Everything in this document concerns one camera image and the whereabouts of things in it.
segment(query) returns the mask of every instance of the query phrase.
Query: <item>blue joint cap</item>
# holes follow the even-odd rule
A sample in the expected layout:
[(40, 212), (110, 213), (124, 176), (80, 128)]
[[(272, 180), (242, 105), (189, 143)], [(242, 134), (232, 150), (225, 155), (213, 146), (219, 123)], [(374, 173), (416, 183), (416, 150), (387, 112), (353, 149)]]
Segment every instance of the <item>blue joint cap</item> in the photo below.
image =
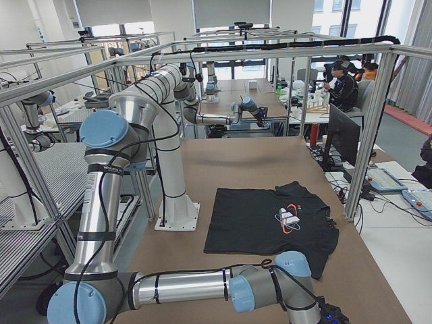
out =
[(311, 276), (308, 261), (301, 252), (287, 251), (281, 253), (275, 257), (275, 263), (295, 277)]
[(252, 312), (255, 309), (255, 297), (249, 281), (242, 275), (229, 280), (231, 300), (237, 313)]
[(146, 169), (146, 162), (136, 162), (131, 163), (127, 168), (125, 168), (125, 171), (144, 171)]
[(111, 110), (92, 113), (80, 128), (81, 141), (92, 149), (111, 147), (123, 140), (128, 131), (128, 122)]
[(47, 98), (47, 100), (45, 100), (44, 103), (41, 103), (40, 106), (41, 106), (41, 107), (45, 107), (45, 106), (50, 105), (51, 103), (53, 103), (53, 97), (54, 97), (53, 94), (50, 92), (50, 93), (48, 94), (48, 98)]
[[(48, 322), (52, 324), (75, 323), (74, 293), (76, 282), (61, 286), (51, 297), (48, 305)], [(78, 318), (81, 323), (103, 324), (107, 305), (102, 294), (92, 285), (81, 282), (77, 297)]]
[(251, 97), (246, 97), (243, 99), (243, 106), (253, 107), (254, 105), (255, 105), (255, 101)]

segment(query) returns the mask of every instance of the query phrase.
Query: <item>roller shade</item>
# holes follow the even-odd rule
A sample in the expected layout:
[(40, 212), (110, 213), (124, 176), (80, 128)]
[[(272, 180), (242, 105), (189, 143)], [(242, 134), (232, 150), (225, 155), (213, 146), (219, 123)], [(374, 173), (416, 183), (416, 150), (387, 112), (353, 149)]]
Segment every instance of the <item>roller shade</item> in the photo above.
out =
[(197, 28), (270, 22), (270, 0), (194, 0), (194, 11)]
[(150, 0), (76, 0), (83, 26), (151, 21)]

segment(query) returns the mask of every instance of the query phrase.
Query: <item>brown table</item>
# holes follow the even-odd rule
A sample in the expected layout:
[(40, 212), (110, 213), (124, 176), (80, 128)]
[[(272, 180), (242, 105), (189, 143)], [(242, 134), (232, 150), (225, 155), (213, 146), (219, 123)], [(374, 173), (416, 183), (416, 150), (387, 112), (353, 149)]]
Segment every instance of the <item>brown table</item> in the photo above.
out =
[[(282, 122), (284, 123), (284, 132), (288, 131), (287, 122), (288, 117), (285, 107), (281, 104), (277, 95), (273, 92), (273, 87), (266, 79), (254, 79), (258, 83), (256, 90), (249, 91), (247, 80), (223, 80), (219, 81), (220, 92), (216, 93), (219, 98), (218, 103), (201, 103), (201, 113), (216, 113), (227, 115), (232, 113), (231, 103), (240, 102), (241, 97), (250, 96), (254, 99), (257, 106), (268, 107), (266, 121), (270, 123)], [(254, 123), (256, 119), (248, 112), (245, 111), (242, 116), (243, 122)]]
[[(298, 180), (331, 207), (340, 230), (339, 243), (320, 280), (316, 295), (341, 307), (352, 324), (407, 324), (401, 307), (362, 238), (343, 216), (343, 208), (301, 138), (230, 138), (187, 140), (182, 146), (188, 194), (200, 202), (195, 232), (156, 232), (149, 225), (130, 267), (150, 273), (174, 269), (218, 268), (259, 263), (264, 256), (204, 254), (217, 188), (264, 188)], [(143, 306), (119, 316), (116, 323), (287, 323), (280, 306), (238, 314), (231, 302), (200, 300)]]

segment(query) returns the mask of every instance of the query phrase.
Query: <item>white table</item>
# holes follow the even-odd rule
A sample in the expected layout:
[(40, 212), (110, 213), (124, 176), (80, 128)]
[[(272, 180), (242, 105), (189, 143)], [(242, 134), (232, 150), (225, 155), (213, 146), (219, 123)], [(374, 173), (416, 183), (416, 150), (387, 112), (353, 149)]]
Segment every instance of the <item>white table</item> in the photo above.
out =
[[(397, 162), (377, 163), (399, 179), (414, 179)], [(337, 181), (341, 187), (349, 184), (341, 172), (326, 173), (329, 181)], [(424, 189), (423, 185), (406, 181), (409, 189)], [(409, 209), (410, 204), (400, 194), (386, 194), (385, 197), (398, 206)], [(425, 227), (411, 215), (384, 201), (369, 202), (361, 199), (364, 223), (361, 236), (386, 280), (398, 297), (414, 324), (430, 324), (432, 319), (432, 226)], [(423, 221), (425, 225), (432, 222)]]

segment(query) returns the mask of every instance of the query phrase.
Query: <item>red carpet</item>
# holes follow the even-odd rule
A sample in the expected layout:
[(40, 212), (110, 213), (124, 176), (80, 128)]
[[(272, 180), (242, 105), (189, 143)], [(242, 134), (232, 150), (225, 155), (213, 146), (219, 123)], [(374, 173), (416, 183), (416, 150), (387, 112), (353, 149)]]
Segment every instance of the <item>red carpet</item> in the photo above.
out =
[(425, 122), (419, 120), (413, 115), (410, 115), (400, 108), (386, 105), (384, 112), (387, 115), (397, 119), (399, 122), (402, 122), (427, 136), (432, 134), (432, 126), (426, 124)]

